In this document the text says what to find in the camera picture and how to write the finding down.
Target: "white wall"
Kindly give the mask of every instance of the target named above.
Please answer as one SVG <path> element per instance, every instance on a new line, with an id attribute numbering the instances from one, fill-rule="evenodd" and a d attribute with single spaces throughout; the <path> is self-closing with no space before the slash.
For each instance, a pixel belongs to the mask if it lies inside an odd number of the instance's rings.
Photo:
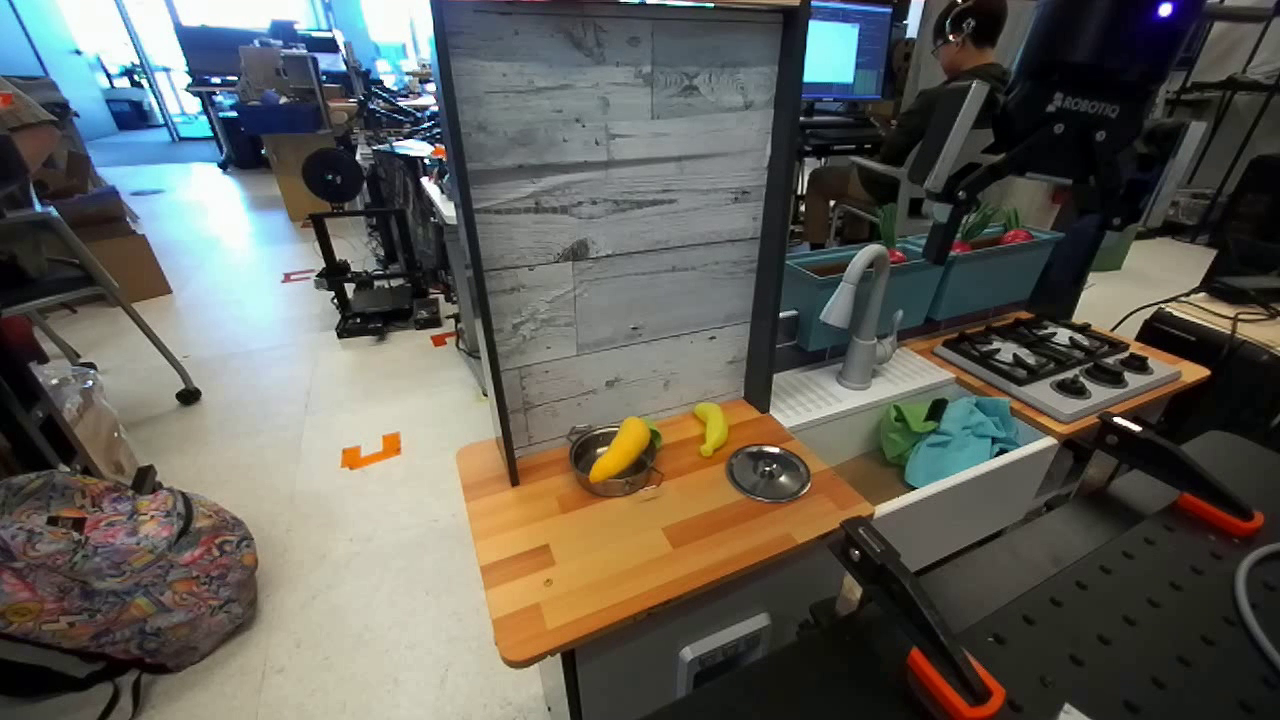
<path id="1" fill-rule="evenodd" d="M 0 0 L 0 78 L 45 78 L 25 28 L 8 0 Z"/>

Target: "yellow banana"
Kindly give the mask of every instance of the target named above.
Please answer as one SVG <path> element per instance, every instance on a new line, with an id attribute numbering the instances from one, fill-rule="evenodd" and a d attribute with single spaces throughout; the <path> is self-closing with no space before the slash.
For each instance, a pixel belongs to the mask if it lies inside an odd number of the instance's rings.
<path id="1" fill-rule="evenodd" d="M 691 403 L 691 416 L 702 424 L 702 444 L 695 450 L 698 455 L 714 455 L 729 439 L 729 416 L 721 403 Z"/>
<path id="2" fill-rule="evenodd" d="M 590 483 L 603 483 L 603 480 L 615 480 L 622 477 L 638 455 L 643 450 L 653 444 L 653 430 L 638 421 L 638 416 L 626 416 L 612 444 L 603 450 L 603 455 L 595 455 L 586 480 Z"/>

